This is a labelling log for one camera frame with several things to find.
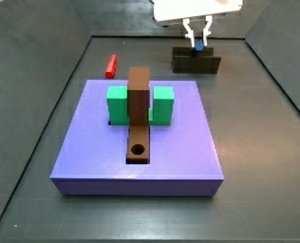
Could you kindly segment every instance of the gray table surface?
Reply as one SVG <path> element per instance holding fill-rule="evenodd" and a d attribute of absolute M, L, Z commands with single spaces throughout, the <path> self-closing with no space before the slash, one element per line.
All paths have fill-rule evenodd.
<path fill-rule="evenodd" d="M 184 39 L 93 39 L 72 77 L 13 201 L 0 242 L 57 240 L 300 240 L 300 115 L 244 41 L 211 40 L 217 75 L 173 74 Z M 88 79 L 132 65 L 152 80 L 197 81 L 225 182 L 215 197 L 62 196 L 50 181 Z"/>

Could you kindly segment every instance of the red block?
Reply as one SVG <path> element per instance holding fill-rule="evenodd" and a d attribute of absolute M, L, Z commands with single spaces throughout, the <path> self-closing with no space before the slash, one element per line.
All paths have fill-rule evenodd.
<path fill-rule="evenodd" d="M 105 73 L 108 79 L 112 79 L 114 77 L 116 67 L 117 67 L 117 55 L 113 55 Z"/>

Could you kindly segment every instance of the brown bar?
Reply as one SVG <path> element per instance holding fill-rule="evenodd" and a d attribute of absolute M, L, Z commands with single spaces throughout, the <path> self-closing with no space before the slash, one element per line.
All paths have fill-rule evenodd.
<path fill-rule="evenodd" d="M 126 163 L 150 163 L 149 126 L 130 126 Z"/>
<path fill-rule="evenodd" d="M 150 105 L 150 69 L 144 66 L 130 67 L 128 84 L 128 110 L 130 126 L 149 125 Z"/>

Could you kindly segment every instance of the purple platform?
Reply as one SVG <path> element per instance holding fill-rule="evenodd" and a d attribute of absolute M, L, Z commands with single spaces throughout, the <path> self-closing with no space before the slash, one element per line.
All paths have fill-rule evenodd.
<path fill-rule="evenodd" d="M 196 82 L 173 86 L 170 126 L 150 127 L 150 164 L 126 164 L 129 126 L 109 125 L 108 88 L 128 81 L 89 80 L 52 179 L 66 195 L 213 196 L 224 181 Z"/>

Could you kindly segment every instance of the hole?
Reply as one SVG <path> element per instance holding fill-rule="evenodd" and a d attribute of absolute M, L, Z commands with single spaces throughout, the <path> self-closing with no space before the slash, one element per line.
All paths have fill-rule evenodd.
<path fill-rule="evenodd" d="M 132 152 L 140 156 L 145 152 L 145 147 L 141 144 L 136 144 L 132 148 Z"/>

